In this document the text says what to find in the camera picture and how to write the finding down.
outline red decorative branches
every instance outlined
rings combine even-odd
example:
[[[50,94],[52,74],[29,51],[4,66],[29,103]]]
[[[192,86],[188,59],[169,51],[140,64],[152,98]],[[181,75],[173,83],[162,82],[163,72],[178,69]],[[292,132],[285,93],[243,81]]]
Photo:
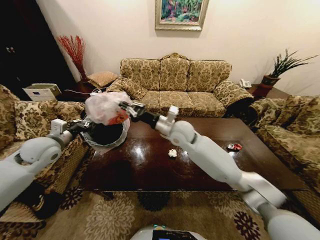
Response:
[[[79,37],[78,35],[75,36],[75,39],[72,36],[70,36],[69,38],[63,35],[59,36],[57,40],[72,59],[72,62],[74,63],[76,69],[78,69],[81,81],[89,81],[83,65],[86,46],[84,39],[82,37]]]

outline carpet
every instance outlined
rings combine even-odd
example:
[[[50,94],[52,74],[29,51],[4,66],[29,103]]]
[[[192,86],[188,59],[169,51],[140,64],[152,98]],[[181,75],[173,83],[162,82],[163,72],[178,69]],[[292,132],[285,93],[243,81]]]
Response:
[[[67,195],[36,240],[128,240],[154,224],[197,232],[208,240],[269,239],[262,219],[237,192],[96,194],[71,188]]]

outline wall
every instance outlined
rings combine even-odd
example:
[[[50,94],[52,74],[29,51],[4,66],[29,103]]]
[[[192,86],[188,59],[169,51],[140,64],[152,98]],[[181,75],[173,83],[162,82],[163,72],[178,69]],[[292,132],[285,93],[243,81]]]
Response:
[[[210,0],[202,32],[155,31],[154,0],[37,0],[54,36],[80,35],[88,74],[119,73],[122,58],[178,52],[233,65],[230,79],[259,83],[285,48],[320,54],[320,0]],[[68,59],[72,73],[78,72]],[[320,94],[320,57],[276,84],[289,94]]]

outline white plastic bag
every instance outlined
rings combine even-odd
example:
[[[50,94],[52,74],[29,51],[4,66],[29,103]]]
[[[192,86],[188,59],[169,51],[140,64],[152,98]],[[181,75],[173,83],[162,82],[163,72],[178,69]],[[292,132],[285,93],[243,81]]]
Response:
[[[96,124],[113,125],[121,124],[128,115],[119,107],[120,102],[132,103],[126,92],[103,92],[89,97],[85,101],[87,117]]]

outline side table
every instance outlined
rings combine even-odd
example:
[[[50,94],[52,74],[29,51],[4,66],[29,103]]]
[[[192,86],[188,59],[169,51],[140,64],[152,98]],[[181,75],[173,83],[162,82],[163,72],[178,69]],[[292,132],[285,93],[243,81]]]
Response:
[[[252,94],[258,87],[259,84],[252,84],[252,87],[251,88],[248,88],[247,89],[247,92]],[[289,96],[288,93],[285,93],[284,91],[281,91],[275,87],[273,87],[269,93],[267,94],[267,96],[265,98],[267,99],[287,99]],[[257,101],[259,99],[261,99],[262,97],[260,96],[255,96],[254,97],[254,100]]]

